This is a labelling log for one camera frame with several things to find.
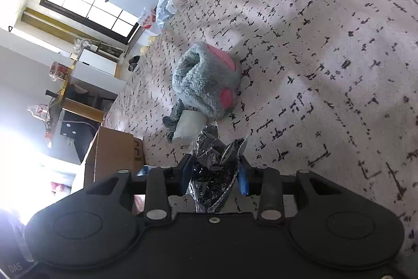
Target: desk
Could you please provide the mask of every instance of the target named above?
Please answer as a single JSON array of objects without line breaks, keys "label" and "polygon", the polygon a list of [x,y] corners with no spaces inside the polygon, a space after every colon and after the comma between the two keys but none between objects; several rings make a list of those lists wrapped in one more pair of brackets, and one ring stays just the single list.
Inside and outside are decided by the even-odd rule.
[{"label": "desk", "polygon": [[52,146],[52,138],[54,136],[56,127],[59,122],[59,116],[61,114],[62,109],[72,112],[74,114],[80,115],[87,119],[91,119],[93,121],[102,123],[103,117],[105,113],[102,110],[93,108],[86,104],[79,103],[72,99],[66,98],[66,90],[68,85],[71,82],[72,73],[74,68],[77,64],[77,60],[75,60],[71,67],[70,72],[68,73],[66,81],[58,92],[58,94],[50,93],[49,95],[52,96],[51,103],[48,106],[48,113],[49,113],[49,120],[46,122],[46,129],[45,129],[45,138],[47,139],[47,144],[49,147]]}]

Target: bed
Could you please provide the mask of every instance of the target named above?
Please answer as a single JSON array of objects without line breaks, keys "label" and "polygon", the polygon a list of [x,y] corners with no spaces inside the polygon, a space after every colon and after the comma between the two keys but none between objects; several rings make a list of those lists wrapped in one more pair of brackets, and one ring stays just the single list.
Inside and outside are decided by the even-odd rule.
[{"label": "bed", "polygon": [[[253,166],[307,168],[391,209],[405,226],[404,268],[418,251],[417,33],[418,0],[188,0],[104,125],[143,138],[150,165],[180,161],[188,150],[167,143],[161,120],[176,102],[172,70],[194,42],[227,50],[242,84],[221,139],[248,135]],[[257,208],[235,193],[226,210]]]}]

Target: clear plastic bag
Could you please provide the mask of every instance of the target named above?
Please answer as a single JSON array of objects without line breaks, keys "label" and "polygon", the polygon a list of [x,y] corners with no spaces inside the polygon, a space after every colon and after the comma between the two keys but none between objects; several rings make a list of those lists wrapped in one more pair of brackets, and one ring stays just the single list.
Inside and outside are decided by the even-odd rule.
[{"label": "clear plastic bag", "polygon": [[91,41],[88,39],[80,39],[80,38],[76,38],[75,42],[74,42],[74,47],[73,47],[73,51],[75,54],[79,54],[81,53],[85,48],[88,48],[91,46]]},{"label": "clear plastic bag", "polygon": [[49,70],[49,76],[54,81],[57,81],[57,80],[66,81],[69,73],[70,73],[70,68],[58,62],[52,63],[51,69]]},{"label": "clear plastic bag", "polygon": [[138,24],[144,29],[151,28],[152,24],[155,22],[155,13],[151,9],[144,8],[142,10],[141,16],[138,19]]},{"label": "clear plastic bag", "polygon": [[45,104],[28,106],[28,112],[31,112],[33,117],[36,117],[44,122],[49,120],[48,106]]}]

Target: cardboard box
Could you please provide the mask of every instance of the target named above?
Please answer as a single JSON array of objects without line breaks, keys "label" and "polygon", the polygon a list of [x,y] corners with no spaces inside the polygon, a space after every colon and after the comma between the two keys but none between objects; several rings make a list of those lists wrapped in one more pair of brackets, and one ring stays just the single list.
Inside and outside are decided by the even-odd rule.
[{"label": "cardboard box", "polygon": [[120,169],[128,169],[136,175],[144,164],[141,139],[129,133],[100,127],[82,162],[84,174],[81,172],[76,175],[72,192],[105,179]]}]

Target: red object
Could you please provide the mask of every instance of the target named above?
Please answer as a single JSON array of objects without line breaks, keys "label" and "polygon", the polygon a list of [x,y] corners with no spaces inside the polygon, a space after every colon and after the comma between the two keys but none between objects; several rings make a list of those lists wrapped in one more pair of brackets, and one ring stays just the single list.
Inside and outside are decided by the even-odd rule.
[{"label": "red object", "polygon": [[68,78],[68,74],[70,72],[70,68],[62,65],[58,62],[54,62],[51,66],[51,70],[49,71],[49,76],[53,78],[54,81],[62,80],[66,81]]}]

